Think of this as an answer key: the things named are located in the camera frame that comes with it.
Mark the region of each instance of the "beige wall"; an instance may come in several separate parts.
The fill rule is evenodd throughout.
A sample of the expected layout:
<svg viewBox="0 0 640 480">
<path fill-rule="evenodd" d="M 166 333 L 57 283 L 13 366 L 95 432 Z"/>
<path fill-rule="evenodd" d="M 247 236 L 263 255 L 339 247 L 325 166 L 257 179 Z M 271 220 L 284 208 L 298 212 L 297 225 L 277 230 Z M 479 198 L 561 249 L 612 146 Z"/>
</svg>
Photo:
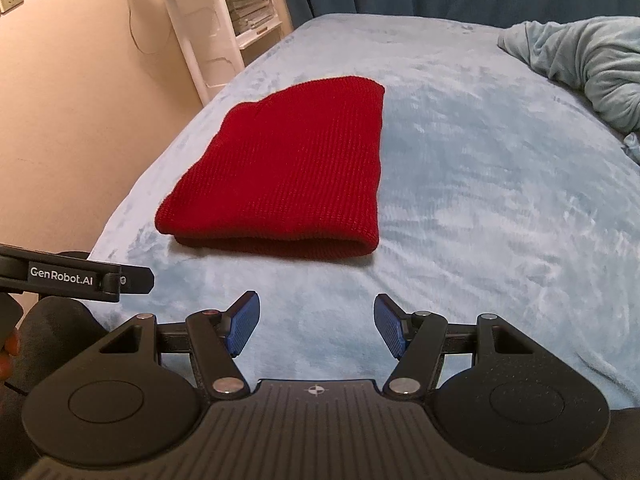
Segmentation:
<svg viewBox="0 0 640 480">
<path fill-rule="evenodd" d="M 25 0 L 0 16 L 0 243 L 90 250 L 200 110 L 162 0 Z"/>
</svg>

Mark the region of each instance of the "mattress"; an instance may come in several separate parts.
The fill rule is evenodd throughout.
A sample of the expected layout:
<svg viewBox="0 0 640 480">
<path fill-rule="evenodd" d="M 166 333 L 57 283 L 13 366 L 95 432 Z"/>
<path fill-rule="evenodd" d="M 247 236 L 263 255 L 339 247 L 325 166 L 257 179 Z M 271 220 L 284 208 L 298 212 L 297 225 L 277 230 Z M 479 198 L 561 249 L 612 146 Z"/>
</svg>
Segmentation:
<svg viewBox="0 0 640 480">
<path fill-rule="evenodd" d="M 139 312 L 176 322 L 258 292 L 236 358 L 260 378 L 373 378 L 394 368 L 372 306 L 453 323 L 493 312 L 593 381 L 640 405 L 640 169 L 583 99 L 501 51 L 498 29 L 415 17 L 323 16 L 258 58 L 151 165 L 91 258 L 150 267 L 148 296 L 88 303 L 109 329 Z M 303 81 L 361 75 L 386 88 L 380 245 L 343 262 L 194 250 L 154 214 L 226 112 Z M 188 375 L 188 362 L 165 359 Z M 447 358 L 443 378 L 468 366 Z"/>
</svg>

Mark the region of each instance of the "human hand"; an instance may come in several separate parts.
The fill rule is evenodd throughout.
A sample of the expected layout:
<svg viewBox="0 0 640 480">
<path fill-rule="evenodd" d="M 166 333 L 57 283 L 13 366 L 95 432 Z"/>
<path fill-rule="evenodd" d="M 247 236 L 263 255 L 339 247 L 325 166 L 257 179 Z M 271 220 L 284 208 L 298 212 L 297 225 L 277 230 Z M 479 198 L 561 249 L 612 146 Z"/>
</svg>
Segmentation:
<svg viewBox="0 0 640 480">
<path fill-rule="evenodd" d="M 7 380 L 14 370 L 11 358 L 17 356 L 19 351 L 20 338 L 18 338 L 18 331 L 14 328 L 0 350 L 0 383 Z"/>
</svg>

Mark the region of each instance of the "metal screw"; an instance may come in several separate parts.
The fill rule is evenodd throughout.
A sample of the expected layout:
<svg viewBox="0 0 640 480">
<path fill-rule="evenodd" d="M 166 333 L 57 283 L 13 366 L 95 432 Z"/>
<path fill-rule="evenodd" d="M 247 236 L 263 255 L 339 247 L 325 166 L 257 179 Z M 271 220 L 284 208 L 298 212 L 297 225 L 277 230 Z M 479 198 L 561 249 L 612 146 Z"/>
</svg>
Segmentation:
<svg viewBox="0 0 640 480">
<path fill-rule="evenodd" d="M 411 395 L 420 389 L 420 383 L 409 377 L 400 377 L 389 383 L 389 389 L 400 395 Z"/>
<path fill-rule="evenodd" d="M 219 394 L 236 394 L 244 388 L 244 383 L 235 377 L 222 377 L 213 383 L 213 389 Z"/>
</svg>

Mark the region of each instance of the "person's leg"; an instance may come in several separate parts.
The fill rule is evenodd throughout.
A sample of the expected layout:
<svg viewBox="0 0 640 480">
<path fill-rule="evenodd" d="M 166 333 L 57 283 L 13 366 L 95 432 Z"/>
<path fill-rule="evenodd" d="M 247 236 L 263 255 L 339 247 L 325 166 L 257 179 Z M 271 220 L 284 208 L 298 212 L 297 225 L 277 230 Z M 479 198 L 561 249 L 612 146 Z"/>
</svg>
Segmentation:
<svg viewBox="0 0 640 480">
<path fill-rule="evenodd" d="M 30 392 L 40 381 L 104 337 L 107 331 L 79 301 L 49 296 L 20 326 L 20 356 L 10 384 Z M 0 479 L 22 476 L 38 459 L 22 427 L 24 397 L 0 387 Z"/>
</svg>

